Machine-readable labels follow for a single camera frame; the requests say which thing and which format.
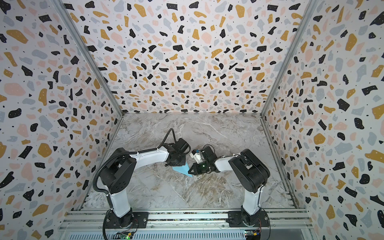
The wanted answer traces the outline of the light blue paper sheet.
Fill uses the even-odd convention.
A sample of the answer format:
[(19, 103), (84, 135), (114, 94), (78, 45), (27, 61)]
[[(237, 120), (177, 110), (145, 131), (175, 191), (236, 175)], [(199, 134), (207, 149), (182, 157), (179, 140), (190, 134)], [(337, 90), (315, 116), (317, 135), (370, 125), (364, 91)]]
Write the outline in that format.
[(190, 167), (188, 163), (185, 163), (183, 166), (177, 166), (177, 167), (172, 167), (174, 171), (177, 171), (181, 174), (184, 174), (188, 177), (193, 177), (193, 175), (189, 174)]

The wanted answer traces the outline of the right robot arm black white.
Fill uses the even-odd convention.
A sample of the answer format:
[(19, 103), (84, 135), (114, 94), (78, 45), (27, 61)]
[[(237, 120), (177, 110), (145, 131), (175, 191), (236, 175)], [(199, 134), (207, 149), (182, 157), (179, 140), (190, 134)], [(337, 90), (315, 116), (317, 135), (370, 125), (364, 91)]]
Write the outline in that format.
[(261, 194), (271, 176), (267, 166), (249, 149), (238, 154), (217, 156), (211, 145), (190, 153), (195, 162), (189, 169), (190, 175), (232, 171), (245, 190), (241, 207), (243, 221), (250, 225), (261, 211)]

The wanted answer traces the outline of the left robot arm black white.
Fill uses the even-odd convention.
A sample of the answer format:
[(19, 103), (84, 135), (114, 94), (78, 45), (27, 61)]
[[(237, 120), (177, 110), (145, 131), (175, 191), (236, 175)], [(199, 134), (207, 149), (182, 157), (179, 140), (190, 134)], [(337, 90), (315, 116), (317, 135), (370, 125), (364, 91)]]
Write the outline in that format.
[(119, 148), (96, 172), (93, 189), (107, 196), (110, 210), (117, 218), (126, 218), (132, 214), (127, 187), (134, 171), (155, 163), (165, 163), (167, 167), (184, 166), (190, 150), (190, 145), (182, 138), (142, 151), (129, 152)]

